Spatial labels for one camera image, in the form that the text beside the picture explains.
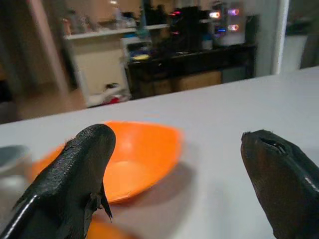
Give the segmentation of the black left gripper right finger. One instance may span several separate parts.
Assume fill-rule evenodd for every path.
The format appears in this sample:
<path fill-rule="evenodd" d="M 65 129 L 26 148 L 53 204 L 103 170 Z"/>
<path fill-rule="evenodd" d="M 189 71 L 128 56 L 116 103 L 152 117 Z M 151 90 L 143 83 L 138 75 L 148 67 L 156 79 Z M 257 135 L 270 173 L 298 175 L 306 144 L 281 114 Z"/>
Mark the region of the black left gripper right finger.
<path fill-rule="evenodd" d="M 319 167 L 267 130 L 245 132 L 241 157 L 276 239 L 319 239 Z"/>

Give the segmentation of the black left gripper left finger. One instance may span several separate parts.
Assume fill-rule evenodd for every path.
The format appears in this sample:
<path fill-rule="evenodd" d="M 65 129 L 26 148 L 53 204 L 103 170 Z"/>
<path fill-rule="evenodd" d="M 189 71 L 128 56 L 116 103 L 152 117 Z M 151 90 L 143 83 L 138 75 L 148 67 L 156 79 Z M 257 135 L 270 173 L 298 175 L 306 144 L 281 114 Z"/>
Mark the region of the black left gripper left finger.
<path fill-rule="evenodd" d="M 0 225 L 0 239 L 85 239 L 98 209 L 112 212 L 103 177 L 116 136 L 94 124 L 69 140 Z"/>

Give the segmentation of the pale green ceramic cup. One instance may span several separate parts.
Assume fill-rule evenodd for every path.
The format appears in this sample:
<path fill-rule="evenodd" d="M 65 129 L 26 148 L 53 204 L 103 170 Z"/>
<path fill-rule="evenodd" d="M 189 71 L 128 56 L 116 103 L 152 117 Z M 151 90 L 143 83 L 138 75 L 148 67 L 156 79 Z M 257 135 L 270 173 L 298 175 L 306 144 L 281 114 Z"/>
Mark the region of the pale green ceramic cup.
<path fill-rule="evenodd" d="M 0 147 L 0 201 L 15 200 L 28 187 L 31 153 L 24 145 Z"/>

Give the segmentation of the orange plastic dish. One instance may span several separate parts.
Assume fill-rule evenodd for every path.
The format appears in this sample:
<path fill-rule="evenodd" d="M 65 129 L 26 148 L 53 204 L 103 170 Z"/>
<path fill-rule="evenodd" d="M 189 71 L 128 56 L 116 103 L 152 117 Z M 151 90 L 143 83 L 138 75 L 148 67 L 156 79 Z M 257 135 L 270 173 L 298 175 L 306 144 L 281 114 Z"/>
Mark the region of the orange plastic dish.
<path fill-rule="evenodd" d="M 85 239 L 139 239 L 133 233 L 94 218 Z"/>

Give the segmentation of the orange plastic bowl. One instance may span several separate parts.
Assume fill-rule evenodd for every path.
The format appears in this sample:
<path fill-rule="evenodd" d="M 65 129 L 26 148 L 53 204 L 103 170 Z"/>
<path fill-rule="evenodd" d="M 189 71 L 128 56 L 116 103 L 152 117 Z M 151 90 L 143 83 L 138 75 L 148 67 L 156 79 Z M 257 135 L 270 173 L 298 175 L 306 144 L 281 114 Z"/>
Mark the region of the orange plastic bowl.
<path fill-rule="evenodd" d="M 110 204 L 127 201 L 165 178 L 179 162 L 180 129 L 150 122 L 109 121 L 116 135 L 103 183 Z"/>

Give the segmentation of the red and white floor item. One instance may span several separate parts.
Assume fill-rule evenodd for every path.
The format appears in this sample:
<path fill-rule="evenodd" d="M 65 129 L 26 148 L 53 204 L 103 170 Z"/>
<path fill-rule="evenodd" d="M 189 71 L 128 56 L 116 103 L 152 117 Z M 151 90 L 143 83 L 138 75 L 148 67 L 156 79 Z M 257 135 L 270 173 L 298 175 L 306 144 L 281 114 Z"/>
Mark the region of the red and white floor item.
<path fill-rule="evenodd" d="M 118 83 L 106 84 L 104 91 L 97 95 L 90 95 L 86 101 L 88 108 L 110 105 L 128 101 L 131 94 L 128 89 Z"/>

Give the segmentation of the white shelf unit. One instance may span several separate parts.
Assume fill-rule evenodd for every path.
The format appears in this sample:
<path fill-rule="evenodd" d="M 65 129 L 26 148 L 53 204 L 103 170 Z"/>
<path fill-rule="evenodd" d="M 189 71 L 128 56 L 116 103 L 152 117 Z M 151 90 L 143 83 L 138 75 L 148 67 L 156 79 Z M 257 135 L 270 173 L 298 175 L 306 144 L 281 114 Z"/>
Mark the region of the white shelf unit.
<path fill-rule="evenodd" d="M 125 53 L 129 44 L 141 40 L 135 35 L 125 37 L 125 34 L 135 32 L 135 28 L 102 28 L 98 32 L 64 37 L 73 56 L 75 76 L 85 105 L 88 97 L 102 93 L 106 84 L 118 83 L 130 91 Z"/>

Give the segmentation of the brown cardboard box under desk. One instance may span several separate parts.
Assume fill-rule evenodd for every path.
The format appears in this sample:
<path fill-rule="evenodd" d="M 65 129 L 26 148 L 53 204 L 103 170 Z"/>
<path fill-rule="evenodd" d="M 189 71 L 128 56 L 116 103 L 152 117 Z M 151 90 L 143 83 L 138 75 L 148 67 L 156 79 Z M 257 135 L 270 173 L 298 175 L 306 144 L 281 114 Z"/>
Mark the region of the brown cardboard box under desk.
<path fill-rule="evenodd" d="M 180 92 L 219 85 L 221 83 L 222 73 L 220 71 L 210 71 L 180 77 L 173 80 L 171 85 L 174 92 Z"/>

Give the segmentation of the white pillar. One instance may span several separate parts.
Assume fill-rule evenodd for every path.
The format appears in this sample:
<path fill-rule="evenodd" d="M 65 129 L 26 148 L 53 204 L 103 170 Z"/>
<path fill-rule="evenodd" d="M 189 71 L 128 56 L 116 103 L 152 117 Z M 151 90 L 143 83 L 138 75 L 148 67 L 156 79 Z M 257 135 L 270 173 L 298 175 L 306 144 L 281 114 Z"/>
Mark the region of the white pillar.
<path fill-rule="evenodd" d="M 272 75 L 278 75 L 281 71 L 289 4 L 290 0 L 277 0 L 276 30 L 271 63 Z"/>

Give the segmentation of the black desk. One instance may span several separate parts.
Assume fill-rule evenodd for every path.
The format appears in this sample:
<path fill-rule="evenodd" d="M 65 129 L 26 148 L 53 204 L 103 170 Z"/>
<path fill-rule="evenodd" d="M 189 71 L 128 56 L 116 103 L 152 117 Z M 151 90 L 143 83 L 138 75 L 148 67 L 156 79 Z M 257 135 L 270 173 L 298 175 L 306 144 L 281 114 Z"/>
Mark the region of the black desk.
<path fill-rule="evenodd" d="M 245 69 L 244 79 L 255 77 L 255 44 L 241 44 L 217 47 L 185 54 L 167 55 L 162 58 L 151 57 L 127 64 L 129 89 L 132 99 L 145 98 L 142 83 L 155 83 L 162 80 L 176 80 L 209 71 L 223 72 L 236 67 Z"/>

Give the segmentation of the computer tower with coloured lights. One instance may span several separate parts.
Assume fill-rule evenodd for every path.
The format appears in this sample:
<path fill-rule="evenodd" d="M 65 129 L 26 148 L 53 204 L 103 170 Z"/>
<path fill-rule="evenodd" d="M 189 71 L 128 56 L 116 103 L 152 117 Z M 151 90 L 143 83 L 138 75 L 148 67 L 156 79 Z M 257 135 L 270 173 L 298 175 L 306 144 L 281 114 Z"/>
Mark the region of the computer tower with coloured lights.
<path fill-rule="evenodd" d="M 209 13 L 214 42 L 218 46 L 245 43 L 246 18 L 242 2 L 217 2 Z"/>

